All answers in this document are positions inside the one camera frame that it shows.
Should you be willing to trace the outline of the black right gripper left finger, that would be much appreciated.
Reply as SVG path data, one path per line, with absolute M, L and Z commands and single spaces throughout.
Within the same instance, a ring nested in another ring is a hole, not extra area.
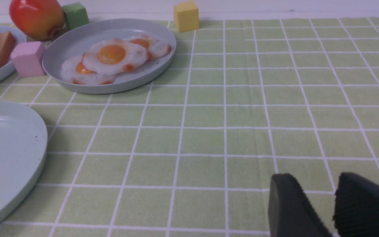
M 298 180 L 288 173 L 270 181 L 268 222 L 271 237 L 331 237 Z

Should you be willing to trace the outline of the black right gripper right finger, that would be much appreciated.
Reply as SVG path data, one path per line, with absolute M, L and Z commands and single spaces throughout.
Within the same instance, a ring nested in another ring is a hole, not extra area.
M 342 172 L 333 221 L 341 237 L 379 237 L 379 185 L 359 174 Z

